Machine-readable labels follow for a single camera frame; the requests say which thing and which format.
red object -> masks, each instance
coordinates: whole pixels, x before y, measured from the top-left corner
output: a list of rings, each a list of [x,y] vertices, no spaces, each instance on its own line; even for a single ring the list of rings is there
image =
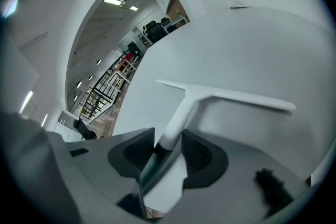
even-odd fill
[[[126,59],[127,61],[129,61],[133,56],[133,53],[129,53],[126,55],[126,57],[124,59]],[[124,69],[125,69],[125,66],[124,65],[127,65],[127,62],[124,62],[124,64],[119,68],[119,71],[122,72]]]

white ceiling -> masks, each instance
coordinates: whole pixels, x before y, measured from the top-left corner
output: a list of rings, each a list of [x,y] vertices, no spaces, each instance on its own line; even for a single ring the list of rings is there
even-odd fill
[[[97,71],[96,55],[99,52],[101,41],[106,38],[107,33],[117,26],[121,20],[136,15],[135,11],[129,9],[131,6],[141,9],[147,2],[148,0],[126,0],[125,4],[121,4],[120,6],[102,2],[93,12],[76,44],[75,54],[70,63],[70,70],[68,72],[69,110],[75,104],[76,83],[83,81],[87,84],[87,78],[94,76]]]

floor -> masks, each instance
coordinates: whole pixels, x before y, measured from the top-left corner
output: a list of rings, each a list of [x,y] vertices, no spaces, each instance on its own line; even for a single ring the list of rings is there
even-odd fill
[[[139,61],[134,67],[137,68],[141,61]],[[132,82],[135,72],[131,72],[128,79]],[[121,92],[118,94],[113,107],[109,108],[103,114],[98,116],[90,123],[90,130],[94,131],[97,138],[112,136],[114,126],[116,124],[122,102],[127,93],[129,84],[125,82],[121,87]]]

black plastic part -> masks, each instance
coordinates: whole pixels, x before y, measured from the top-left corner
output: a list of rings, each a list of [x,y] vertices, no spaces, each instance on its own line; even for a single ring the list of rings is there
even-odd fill
[[[182,154],[188,174],[183,188],[208,187],[228,168],[229,159],[221,147],[188,130],[182,132]]]
[[[154,150],[154,128],[113,147],[108,160],[121,176],[138,178]]]
[[[263,190],[265,202],[269,205],[266,218],[293,201],[293,198],[284,189],[284,183],[272,174],[272,170],[263,168],[261,171],[256,171],[255,181]]]
[[[163,146],[161,146],[160,141],[156,144],[155,149],[154,149],[154,153],[160,157],[164,157],[170,152],[171,151],[166,150]]]
[[[84,153],[88,153],[89,151],[86,148],[78,148],[76,150],[70,151],[71,157],[76,157],[78,155],[82,155]]]
[[[142,190],[138,182],[136,183],[133,193],[124,196],[117,202],[117,205],[134,216],[147,219]]]

desk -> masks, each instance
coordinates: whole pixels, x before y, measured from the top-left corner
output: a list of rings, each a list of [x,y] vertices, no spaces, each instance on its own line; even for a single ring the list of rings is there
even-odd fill
[[[209,98],[196,106],[187,128],[253,146],[305,180],[334,139],[333,42],[315,23],[271,8],[222,9],[202,16],[147,50],[113,134],[154,127],[159,140],[185,94],[156,79],[277,98],[297,110],[278,113]],[[176,172],[174,180],[171,185],[178,185],[183,173]],[[167,197],[179,199],[171,193]],[[156,194],[145,202],[156,210],[171,206],[166,196]]]
[[[133,70],[137,70],[137,69],[136,69],[136,68],[135,68],[135,67],[134,67],[128,60],[127,60],[127,59],[123,59],[123,60],[121,61],[121,63],[117,65],[117,67],[115,68],[115,71],[110,75],[110,77],[111,77],[111,79],[112,79],[113,76],[116,74],[116,75],[120,76],[123,80],[127,81],[127,82],[130,84],[131,81],[128,80],[128,79],[124,76],[124,74],[121,73],[121,72],[119,71],[119,69],[120,69],[125,63],[126,63],[126,64],[129,64],[130,67],[131,67]],[[112,85],[112,83],[111,83],[111,79],[110,79],[109,81],[107,81],[107,84],[108,84],[108,85],[111,85],[112,88],[114,88],[114,89],[116,89],[117,91],[121,92],[119,89],[117,89],[115,86]]]
[[[163,30],[166,31],[167,34],[169,34],[169,32],[167,31],[167,28],[170,27],[170,26],[172,26],[172,25],[174,25],[174,24],[176,24],[176,23],[178,23],[178,22],[180,22],[180,21],[182,21],[182,20],[184,20],[186,24],[188,23],[186,17],[183,16],[183,17],[180,17],[178,19],[173,20],[172,22],[170,22],[169,24],[163,26],[162,28],[163,28]]]

